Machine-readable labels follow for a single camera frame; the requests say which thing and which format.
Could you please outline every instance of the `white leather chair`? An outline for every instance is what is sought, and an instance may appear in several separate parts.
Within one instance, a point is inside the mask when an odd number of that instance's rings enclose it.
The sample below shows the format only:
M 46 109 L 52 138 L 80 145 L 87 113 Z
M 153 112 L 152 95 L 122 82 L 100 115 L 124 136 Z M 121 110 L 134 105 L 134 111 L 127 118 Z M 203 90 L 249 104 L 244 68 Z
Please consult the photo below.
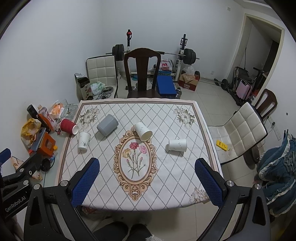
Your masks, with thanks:
M 86 72 L 91 84 L 100 81 L 106 86 L 112 86 L 115 89 L 115 92 L 111 94 L 111 97 L 117 96 L 118 79 L 114 55 L 88 58 L 86 60 Z
M 231 162 L 257 145 L 267 136 L 263 120 L 250 103 L 245 103 L 223 126 L 209 126 L 212 139 L 228 145 L 228 151 L 216 146 L 221 164 Z

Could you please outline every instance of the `dark wooden chair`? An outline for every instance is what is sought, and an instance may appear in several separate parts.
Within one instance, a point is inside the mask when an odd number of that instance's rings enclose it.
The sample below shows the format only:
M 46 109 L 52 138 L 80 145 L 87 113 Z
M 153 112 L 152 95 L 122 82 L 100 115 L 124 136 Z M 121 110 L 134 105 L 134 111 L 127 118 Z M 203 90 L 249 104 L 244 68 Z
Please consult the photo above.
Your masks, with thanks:
M 151 57 L 157 57 L 157 64 L 153 77 L 152 87 L 147 90 L 147 71 L 148 61 Z M 136 59 L 137 75 L 138 75 L 138 90 L 133 91 L 131 88 L 131 75 L 128 68 L 128 58 Z M 155 90 L 156 78 L 160 66 L 161 56 L 160 53 L 148 48 L 137 48 L 124 55 L 124 70 L 126 72 L 126 81 L 128 84 L 127 98 L 161 98 Z
M 258 106 L 265 93 L 267 93 L 266 99 L 262 102 L 262 104 L 260 106 Z M 269 108 L 272 103 L 274 103 L 274 106 L 270 110 L 268 110 L 268 112 L 266 112 L 265 115 L 262 116 L 263 112 L 265 110 L 267 110 L 267 108 Z M 255 109 L 257 110 L 258 114 L 261 115 L 262 119 L 265 119 L 269 115 L 269 113 L 275 109 L 276 106 L 277 106 L 276 96 L 272 91 L 270 91 L 268 89 L 265 89 L 262 92 L 260 98 L 258 99 L 256 104 L 254 105 Z

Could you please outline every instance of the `barbell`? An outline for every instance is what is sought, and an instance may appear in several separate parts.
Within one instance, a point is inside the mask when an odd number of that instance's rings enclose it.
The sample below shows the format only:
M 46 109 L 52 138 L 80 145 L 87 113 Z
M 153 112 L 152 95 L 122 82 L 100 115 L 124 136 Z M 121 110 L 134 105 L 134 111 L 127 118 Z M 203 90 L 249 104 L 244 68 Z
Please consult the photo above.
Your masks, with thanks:
M 115 56 L 116 61 L 122 61 L 124 57 L 124 53 L 127 53 L 128 51 L 124 51 L 124 46 L 123 44 L 116 44 L 115 46 L 112 47 L 112 52 L 111 53 L 106 53 L 112 54 Z M 199 59 L 196 57 L 196 53 L 192 49 L 184 49 L 184 54 L 179 54 L 179 53 L 166 53 L 162 51 L 157 51 L 160 54 L 171 54 L 171 55 L 177 55 L 181 56 L 183 63 L 184 64 L 194 64 L 196 59 Z

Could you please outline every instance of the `table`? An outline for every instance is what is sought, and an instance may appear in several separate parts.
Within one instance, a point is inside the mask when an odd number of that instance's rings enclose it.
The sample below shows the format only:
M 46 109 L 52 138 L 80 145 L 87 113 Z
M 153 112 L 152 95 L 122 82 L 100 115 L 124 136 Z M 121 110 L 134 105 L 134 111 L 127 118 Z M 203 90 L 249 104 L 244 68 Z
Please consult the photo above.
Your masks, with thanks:
M 91 112 L 96 118 L 82 125 L 80 116 Z M 96 126 L 108 114 L 115 116 L 119 125 L 104 137 Z M 146 142 L 140 141 L 133 129 L 139 121 L 153 132 Z M 196 159 L 203 157 L 222 174 L 213 140 L 195 101 L 81 101 L 74 122 L 91 134 L 89 148 L 86 152 L 78 150 L 78 136 L 65 138 L 55 184 L 69 180 L 91 157 L 98 158 L 100 172 L 84 206 L 124 211 L 186 207 L 209 200 L 194 171 Z M 168 151 L 169 139 L 182 138 L 187 139 L 186 152 Z M 139 166 L 132 164 L 133 159 Z

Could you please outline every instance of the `door frame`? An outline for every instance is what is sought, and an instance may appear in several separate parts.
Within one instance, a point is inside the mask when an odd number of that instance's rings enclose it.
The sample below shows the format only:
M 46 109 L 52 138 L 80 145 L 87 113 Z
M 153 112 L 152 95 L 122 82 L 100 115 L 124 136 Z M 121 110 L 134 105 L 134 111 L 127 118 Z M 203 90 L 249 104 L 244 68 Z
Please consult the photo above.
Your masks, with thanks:
M 239 47 L 240 47 L 240 45 L 241 45 L 242 36 L 243 36 L 244 30 L 245 30 L 245 25 L 246 25 L 246 19 L 247 19 L 247 17 L 255 18 L 255 19 L 258 19 L 258 20 L 260 20 L 260 21 L 266 22 L 266 23 L 268 23 L 268 24 L 270 24 L 270 25 L 272 25 L 272 26 L 278 28 L 278 29 L 281 31 L 281 38 L 280 38 L 280 42 L 279 42 L 279 48 L 278 48 L 278 51 L 277 51 L 276 57 L 275 57 L 275 59 L 274 59 L 274 63 L 273 63 L 273 65 L 272 65 L 271 70 L 270 70 L 270 72 L 269 72 L 269 74 L 268 74 L 268 76 L 267 76 L 267 78 L 266 78 L 266 80 L 265 80 L 265 82 L 264 82 L 262 88 L 260 89 L 258 95 L 257 95 L 257 96 L 255 97 L 255 99 L 252 101 L 252 104 L 254 105 L 254 104 L 257 102 L 257 100 L 259 99 L 259 96 L 261 96 L 263 90 L 266 88 L 266 86 L 267 86 L 267 84 L 268 84 L 268 82 L 269 82 L 269 80 L 270 80 L 270 78 L 271 78 L 271 76 L 272 76 L 272 74 L 273 74 L 273 72 L 274 72 L 274 69 L 275 69 L 275 67 L 276 67 L 276 64 L 277 64 L 277 62 L 278 62 L 278 60 L 279 60 L 279 56 L 280 56 L 280 54 L 281 54 L 281 49 L 282 49 L 282 47 L 283 47 L 284 36 L 285 36 L 285 30 L 284 30 L 284 28 L 282 28 L 281 26 L 279 26 L 279 25 L 277 25 L 277 24 L 275 24 L 275 23 L 273 23 L 273 22 L 270 22 L 270 21 L 268 21 L 268 20 L 266 20 L 266 19 L 264 19 L 264 18 L 260 18 L 260 17 L 257 17 L 257 16 L 255 16 L 255 15 L 251 15 L 251 14 L 247 14 L 247 13 L 245 13 L 245 14 L 244 14 L 243 24 L 242 24 L 242 30 L 241 30 L 241 33 L 240 33 L 240 36 L 239 36 L 239 42 L 238 42 L 238 44 L 237 44 L 237 48 L 236 48 L 236 50 L 235 50 L 235 54 L 234 54 L 234 56 L 233 56 L 233 59 L 232 59 L 231 65 L 230 65 L 230 67 L 229 67 L 229 69 L 228 69 L 228 72 L 227 72 L 227 75 L 226 75 L 226 79 L 227 79 L 227 78 L 229 77 L 229 75 L 231 74 L 231 70 L 233 69 L 233 67 L 235 67 L 235 66 L 233 66 L 233 65 L 234 65 L 234 61 L 235 61 L 235 59 L 236 59 L 236 56 L 237 56 L 237 53 L 238 53 Z

